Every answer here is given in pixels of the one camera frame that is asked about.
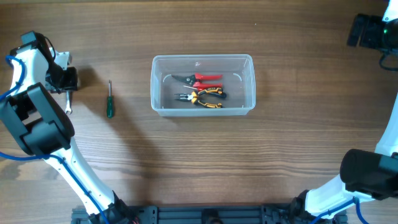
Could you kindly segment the small silver wrench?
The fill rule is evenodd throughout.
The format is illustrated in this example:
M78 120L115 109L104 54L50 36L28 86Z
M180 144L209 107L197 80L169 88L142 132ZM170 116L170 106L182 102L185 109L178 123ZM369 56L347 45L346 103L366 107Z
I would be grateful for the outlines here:
M72 114L72 108L71 108L71 91L66 92L66 108L65 108L65 113L66 114Z

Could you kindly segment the green handled screwdriver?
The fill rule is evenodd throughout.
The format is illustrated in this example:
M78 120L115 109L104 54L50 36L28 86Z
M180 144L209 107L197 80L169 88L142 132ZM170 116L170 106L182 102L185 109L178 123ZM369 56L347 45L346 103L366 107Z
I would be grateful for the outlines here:
M111 80L108 80L108 97L107 97L106 114L108 118L112 118L114 116L114 100L112 95Z

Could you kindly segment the red handled cutting pliers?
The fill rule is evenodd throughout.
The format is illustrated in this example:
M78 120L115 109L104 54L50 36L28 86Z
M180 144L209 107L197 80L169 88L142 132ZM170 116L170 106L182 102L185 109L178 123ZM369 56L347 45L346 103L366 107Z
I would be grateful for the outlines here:
M187 86L198 88L198 90L223 87L222 83L203 83L203 81L220 80L223 77L222 75L203 75L201 73L195 73L186 77L180 75L171 75L171 77L179 82L185 83Z

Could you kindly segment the orange black pliers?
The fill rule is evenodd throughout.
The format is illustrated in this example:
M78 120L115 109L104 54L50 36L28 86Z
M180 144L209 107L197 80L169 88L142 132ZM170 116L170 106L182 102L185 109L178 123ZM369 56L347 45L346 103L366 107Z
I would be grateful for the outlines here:
M204 90L194 90L191 93L176 93L175 99L178 101L190 102L196 106L202 106L204 108L222 108L222 103L214 103L208 101L211 97L219 100L224 100L227 94L220 87L211 87Z

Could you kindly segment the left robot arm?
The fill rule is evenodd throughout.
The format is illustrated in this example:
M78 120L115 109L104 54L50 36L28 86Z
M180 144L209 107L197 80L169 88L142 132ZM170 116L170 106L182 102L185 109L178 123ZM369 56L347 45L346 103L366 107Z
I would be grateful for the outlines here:
M104 184L78 150L75 130L52 97L78 88L69 52L57 52L41 33L21 36L6 56L12 85L1 95L1 121L25 152L24 160L52 166L83 202L89 223L139 223L139 217Z

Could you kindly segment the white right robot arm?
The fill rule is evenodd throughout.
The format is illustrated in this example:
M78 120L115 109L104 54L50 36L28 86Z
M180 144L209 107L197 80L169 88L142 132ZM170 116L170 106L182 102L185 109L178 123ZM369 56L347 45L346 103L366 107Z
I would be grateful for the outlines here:
M358 14L353 21L347 44L382 53L379 65L390 72L384 60L397 55L397 19ZM340 173L317 189L305 190L294 198L288 209L291 223L326 223L354 206L364 223L360 204L397 197L397 106L382 138L373 152L349 150L340 165Z

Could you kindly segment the clear plastic container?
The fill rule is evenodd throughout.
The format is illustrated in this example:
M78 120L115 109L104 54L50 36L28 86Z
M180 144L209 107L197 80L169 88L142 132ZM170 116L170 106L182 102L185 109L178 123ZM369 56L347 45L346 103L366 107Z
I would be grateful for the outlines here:
M158 55L152 61L151 106L160 116L237 116L256 105L248 54Z

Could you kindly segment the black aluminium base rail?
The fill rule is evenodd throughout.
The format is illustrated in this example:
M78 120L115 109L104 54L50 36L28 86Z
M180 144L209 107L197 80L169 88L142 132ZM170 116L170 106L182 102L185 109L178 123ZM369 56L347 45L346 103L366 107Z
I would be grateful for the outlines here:
M260 206L215 206L215 207L131 207L132 220L111 212L87 215L85 209L72 210L72 223L141 223L141 224L206 224L206 223L347 223L345 211L333 218L316 219L315 216L296 216L287 204Z

